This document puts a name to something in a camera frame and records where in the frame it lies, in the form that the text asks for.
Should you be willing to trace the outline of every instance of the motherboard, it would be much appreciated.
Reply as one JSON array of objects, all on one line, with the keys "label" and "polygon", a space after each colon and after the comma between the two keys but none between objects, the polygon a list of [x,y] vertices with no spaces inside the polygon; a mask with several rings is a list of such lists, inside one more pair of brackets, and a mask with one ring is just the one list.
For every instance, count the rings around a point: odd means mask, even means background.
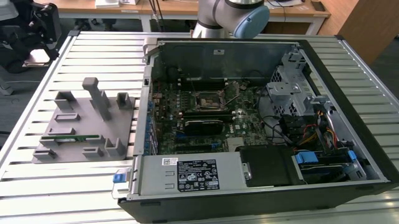
[{"label": "motherboard", "polygon": [[246,80],[155,82],[157,154],[228,152],[267,144],[256,108],[262,88]]}]

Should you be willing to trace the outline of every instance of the metal panel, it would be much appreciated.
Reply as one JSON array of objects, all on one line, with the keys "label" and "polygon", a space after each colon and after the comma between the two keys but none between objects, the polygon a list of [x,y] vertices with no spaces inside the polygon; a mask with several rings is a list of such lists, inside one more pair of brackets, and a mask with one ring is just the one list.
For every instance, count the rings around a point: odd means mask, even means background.
[{"label": "metal panel", "polygon": [[69,52],[67,58],[143,58],[143,52]]},{"label": "metal panel", "polygon": [[95,58],[77,58],[77,59],[65,59],[64,65],[144,65],[143,59],[125,59],[117,58],[109,60],[104,59],[95,59]]},{"label": "metal panel", "polygon": [[75,45],[108,45],[108,46],[143,46],[143,40],[140,41],[125,41],[125,40],[76,40]]},{"label": "metal panel", "polygon": [[[52,116],[52,101],[57,90],[71,90],[76,97],[89,97],[81,89],[85,77],[97,77],[100,89],[107,89],[109,97],[121,91],[140,97],[143,64],[115,65],[120,59],[132,64],[143,55],[141,43],[147,37],[188,37],[187,34],[147,34],[81,32],[73,46],[65,43],[69,51],[63,65],[49,70],[40,84],[43,90],[35,93],[32,108],[24,112],[11,135],[9,142],[0,151],[0,158],[9,152],[0,168],[0,224],[133,224],[133,218],[119,208],[111,197],[112,173],[132,164],[133,146],[128,147],[128,159],[124,161],[81,162],[60,164],[32,164],[33,148]],[[354,64],[352,53],[330,36],[266,35],[260,38],[307,39],[315,47],[319,57],[339,81],[350,101],[356,107],[370,130],[384,147],[394,164],[399,168],[399,114],[394,100],[370,72]],[[97,65],[99,60],[112,65]],[[131,133],[133,144],[135,133]],[[362,197],[328,210],[298,211],[248,217],[230,217],[218,220],[191,221],[187,223],[398,223],[399,194],[396,190],[376,196]]]},{"label": "metal panel", "polygon": [[143,52],[143,46],[73,46],[71,52]]}]

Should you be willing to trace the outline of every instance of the warning label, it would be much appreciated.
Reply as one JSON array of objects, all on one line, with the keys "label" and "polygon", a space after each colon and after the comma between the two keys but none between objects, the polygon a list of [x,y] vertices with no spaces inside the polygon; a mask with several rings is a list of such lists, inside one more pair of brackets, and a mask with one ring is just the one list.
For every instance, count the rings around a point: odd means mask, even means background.
[{"label": "warning label", "polygon": [[218,190],[219,176],[216,160],[177,162],[177,190],[180,192]]}]

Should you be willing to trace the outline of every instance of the wooden desk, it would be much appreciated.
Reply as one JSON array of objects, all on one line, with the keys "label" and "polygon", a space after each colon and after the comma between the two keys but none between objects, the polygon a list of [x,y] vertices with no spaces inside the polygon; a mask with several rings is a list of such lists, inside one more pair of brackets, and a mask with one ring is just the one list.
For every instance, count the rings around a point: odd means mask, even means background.
[{"label": "wooden desk", "polygon": [[[41,4],[53,3],[59,8],[60,18],[140,19],[143,31],[151,32],[152,11],[148,0],[140,0],[137,5],[121,4],[119,8],[95,8],[95,0],[35,0],[35,2]],[[199,5],[195,2],[160,0],[160,7],[164,19],[198,19]],[[270,21],[310,23],[306,34],[315,35],[330,15],[328,12],[315,11],[310,0],[307,0],[304,4],[286,8],[286,19],[283,9],[272,9]]]},{"label": "wooden desk", "polygon": [[[199,4],[195,2],[183,2],[177,0],[160,1],[161,13],[164,19],[171,20],[196,20]],[[145,0],[141,8],[141,21],[151,19],[151,5]],[[330,17],[330,12],[315,11],[310,0],[304,4],[294,7],[275,8],[270,10],[270,22],[306,22],[310,23],[307,35],[315,35],[319,32],[324,19]]]},{"label": "wooden desk", "polygon": [[140,19],[141,0],[137,5],[120,4],[119,8],[95,8],[95,0],[33,0],[40,4],[53,3],[60,18]]}]

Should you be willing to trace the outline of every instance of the slotted metal table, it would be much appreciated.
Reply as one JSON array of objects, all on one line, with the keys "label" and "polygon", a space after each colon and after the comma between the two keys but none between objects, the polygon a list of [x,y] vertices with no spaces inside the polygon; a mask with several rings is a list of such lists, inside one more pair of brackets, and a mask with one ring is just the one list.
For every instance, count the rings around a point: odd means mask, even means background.
[{"label": "slotted metal table", "polygon": [[[0,151],[0,224],[136,223],[111,196],[113,173],[131,166],[133,146],[129,146],[124,161],[32,164],[31,159],[56,108],[52,100],[57,91],[71,90],[76,97],[89,97],[81,81],[85,77],[97,77],[99,89],[105,90],[107,96],[115,97],[123,91],[140,97],[143,40],[147,37],[188,37],[188,34],[81,32],[67,38],[60,58],[48,69]],[[259,38],[308,40],[399,167],[399,102],[347,42],[332,36],[266,35]],[[323,93],[322,84],[316,80],[315,83]],[[132,145],[137,107],[139,100],[132,120]],[[399,223],[398,190],[364,196],[328,210],[185,223]]]}]

